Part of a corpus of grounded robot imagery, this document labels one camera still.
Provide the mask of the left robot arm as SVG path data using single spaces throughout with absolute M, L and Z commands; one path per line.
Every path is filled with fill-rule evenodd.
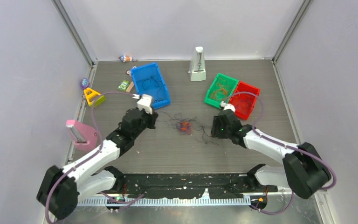
M 46 221 L 52 223 L 50 214 L 58 220 L 65 219 L 79 202 L 101 191 L 121 192 L 124 177 L 117 168 L 110 166 L 99 174 L 95 172 L 129 151 L 145 129 L 154 129 L 157 117 L 155 111 L 129 109 L 118 127 L 95 149 L 62 168 L 49 167 L 36 195 L 37 201 L 45 207 Z

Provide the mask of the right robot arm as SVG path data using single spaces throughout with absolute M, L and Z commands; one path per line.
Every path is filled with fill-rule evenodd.
M 255 126 L 243 125 L 230 109 L 221 110 L 213 117 L 211 136 L 229 139 L 235 145 L 257 151 L 282 165 L 260 165 L 249 171 L 251 176 L 247 183 L 252 191 L 275 185 L 290 188 L 300 198 L 308 199 L 334 178 L 312 144 L 297 145 L 271 137 Z

